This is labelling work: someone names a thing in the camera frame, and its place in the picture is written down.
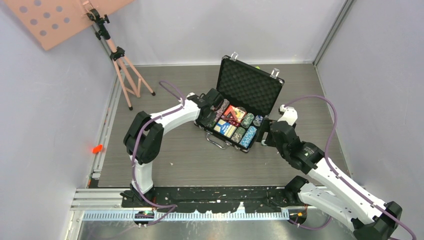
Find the red triangle all-in button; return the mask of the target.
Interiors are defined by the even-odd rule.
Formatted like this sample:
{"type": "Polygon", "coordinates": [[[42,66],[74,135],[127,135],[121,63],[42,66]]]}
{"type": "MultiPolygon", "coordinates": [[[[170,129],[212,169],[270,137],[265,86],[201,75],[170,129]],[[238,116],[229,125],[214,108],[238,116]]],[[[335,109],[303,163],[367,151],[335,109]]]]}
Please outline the red triangle all-in button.
{"type": "Polygon", "coordinates": [[[222,118],[224,120],[230,120],[230,121],[238,121],[238,117],[237,117],[237,112],[232,109],[232,108],[228,108],[222,115],[222,118]]]}

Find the blue playing card deck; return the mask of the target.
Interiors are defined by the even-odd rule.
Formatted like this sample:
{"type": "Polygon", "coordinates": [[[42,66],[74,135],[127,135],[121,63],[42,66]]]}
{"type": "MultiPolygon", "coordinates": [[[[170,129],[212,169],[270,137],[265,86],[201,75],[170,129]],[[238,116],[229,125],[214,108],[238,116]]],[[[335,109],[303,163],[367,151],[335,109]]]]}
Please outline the blue playing card deck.
{"type": "Polygon", "coordinates": [[[227,138],[231,138],[232,135],[235,133],[237,127],[230,124],[229,122],[220,119],[216,125],[214,126],[213,130],[227,138]]]}

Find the black poker chip case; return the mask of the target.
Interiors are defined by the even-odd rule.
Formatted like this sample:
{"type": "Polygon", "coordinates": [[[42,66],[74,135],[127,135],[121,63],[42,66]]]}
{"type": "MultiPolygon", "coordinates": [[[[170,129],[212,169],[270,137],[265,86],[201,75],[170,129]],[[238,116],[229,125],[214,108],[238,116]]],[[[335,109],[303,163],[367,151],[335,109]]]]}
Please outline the black poker chip case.
{"type": "MultiPolygon", "coordinates": [[[[229,105],[243,107],[247,113],[252,113],[255,116],[260,115],[263,116],[263,119],[267,119],[285,84],[285,81],[279,76],[280,70],[274,68],[272,72],[268,73],[240,61],[238,56],[237,52],[233,52],[231,55],[222,57],[217,83],[213,89],[219,91],[224,99],[229,101],[229,105]]],[[[242,127],[241,123],[231,120],[224,121],[237,128],[242,127]]],[[[231,138],[215,132],[213,128],[217,122],[212,120],[207,126],[197,124],[196,121],[194,124],[206,132],[206,140],[222,149],[231,146],[241,152],[248,153],[254,142],[257,141],[259,126],[255,126],[253,122],[250,126],[256,127],[257,131],[248,148],[244,148],[239,143],[233,142],[231,138]]]]}

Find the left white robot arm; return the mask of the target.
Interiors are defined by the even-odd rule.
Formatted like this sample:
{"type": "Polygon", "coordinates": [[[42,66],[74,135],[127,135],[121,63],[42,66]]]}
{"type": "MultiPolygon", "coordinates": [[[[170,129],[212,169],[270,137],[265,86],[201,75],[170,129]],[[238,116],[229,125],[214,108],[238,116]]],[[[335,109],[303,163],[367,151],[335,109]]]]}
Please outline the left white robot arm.
{"type": "Polygon", "coordinates": [[[123,143],[131,161],[131,190],[134,200],[141,207],[153,203],[153,160],[159,155],[163,137],[171,130],[188,122],[213,120],[215,111],[223,104],[224,97],[212,88],[206,94],[190,93],[178,97],[178,104],[169,109],[148,114],[139,112],[131,123],[123,143]]]}

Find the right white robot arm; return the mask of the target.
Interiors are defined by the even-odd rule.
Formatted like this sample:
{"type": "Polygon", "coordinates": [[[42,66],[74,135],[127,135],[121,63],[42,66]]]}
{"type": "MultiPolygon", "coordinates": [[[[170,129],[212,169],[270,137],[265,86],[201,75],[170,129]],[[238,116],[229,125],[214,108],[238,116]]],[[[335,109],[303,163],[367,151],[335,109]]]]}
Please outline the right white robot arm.
{"type": "Polygon", "coordinates": [[[344,174],[325,153],[311,142],[300,140],[295,126],[286,121],[265,119],[259,129],[259,142],[275,147],[289,165],[319,181],[325,192],[301,176],[285,186],[291,205],[312,205],[344,224],[357,240],[390,240],[400,225],[402,207],[385,202],[344,174]]]}

